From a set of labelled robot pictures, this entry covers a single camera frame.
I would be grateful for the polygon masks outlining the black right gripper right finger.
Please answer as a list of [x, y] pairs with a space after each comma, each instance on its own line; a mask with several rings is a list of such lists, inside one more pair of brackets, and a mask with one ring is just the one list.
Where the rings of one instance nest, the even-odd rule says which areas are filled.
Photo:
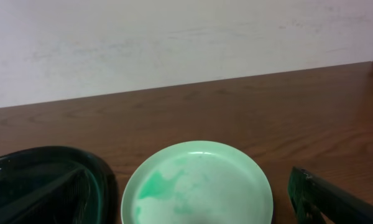
[[292, 168], [287, 192], [298, 223], [373, 224], [373, 205], [305, 169]]

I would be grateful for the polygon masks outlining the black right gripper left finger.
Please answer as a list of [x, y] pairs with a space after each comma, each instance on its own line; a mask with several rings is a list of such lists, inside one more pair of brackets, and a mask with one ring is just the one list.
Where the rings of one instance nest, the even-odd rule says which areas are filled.
[[0, 177], [0, 223], [81, 223], [89, 180], [82, 169], [13, 181]]

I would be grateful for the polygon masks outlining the light green back plate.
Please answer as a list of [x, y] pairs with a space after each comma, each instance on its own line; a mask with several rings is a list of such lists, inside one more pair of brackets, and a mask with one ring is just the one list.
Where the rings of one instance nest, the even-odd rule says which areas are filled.
[[188, 141], [162, 149], [131, 175], [123, 224], [271, 224], [274, 200], [259, 165], [220, 142]]

